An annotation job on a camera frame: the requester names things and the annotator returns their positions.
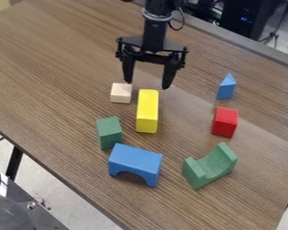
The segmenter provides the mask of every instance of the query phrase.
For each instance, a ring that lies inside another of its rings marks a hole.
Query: toy block
[[[145,180],[148,186],[155,187],[161,170],[163,155],[140,148],[116,144],[108,160],[111,176],[120,172],[135,173]]]
[[[217,100],[232,98],[235,92],[236,80],[231,73],[224,78],[219,86]]]
[[[132,85],[123,83],[113,83],[110,95],[110,102],[130,103],[132,94]]]
[[[186,158],[183,164],[183,176],[194,190],[219,179],[233,171],[238,157],[224,142],[218,144],[209,154],[195,161]]]
[[[139,90],[136,131],[156,133],[158,129],[159,91]]]
[[[116,143],[122,142],[122,128],[117,117],[98,119],[96,126],[101,149],[112,148]]]
[[[212,134],[233,137],[238,125],[238,118],[239,111],[218,107],[212,121]]]

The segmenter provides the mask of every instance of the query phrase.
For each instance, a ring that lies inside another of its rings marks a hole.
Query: blue block
[[[158,183],[163,155],[136,147],[115,144],[108,160],[111,176],[120,172],[135,173],[145,180],[148,186]]]
[[[217,100],[232,98],[235,92],[236,80],[231,73],[224,78],[220,84]]]

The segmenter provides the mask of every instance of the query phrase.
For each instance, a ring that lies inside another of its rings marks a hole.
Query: yellow rectangular block
[[[156,133],[158,129],[159,91],[139,90],[136,131]]]

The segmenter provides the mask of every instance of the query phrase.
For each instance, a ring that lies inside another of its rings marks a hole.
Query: blue triangular block
[[[224,78],[220,86],[233,85],[233,84],[236,84],[236,80],[231,73],[228,73],[228,75]]]
[[[217,94],[217,100],[229,99],[233,97],[235,92],[236,80],[231,73],[224,78],[220,84]]]

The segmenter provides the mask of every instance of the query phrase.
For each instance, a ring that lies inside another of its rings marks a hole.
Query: red block
[[[218,107],[212,121],[212,134],[233,137],[238,124],[239,111]]]

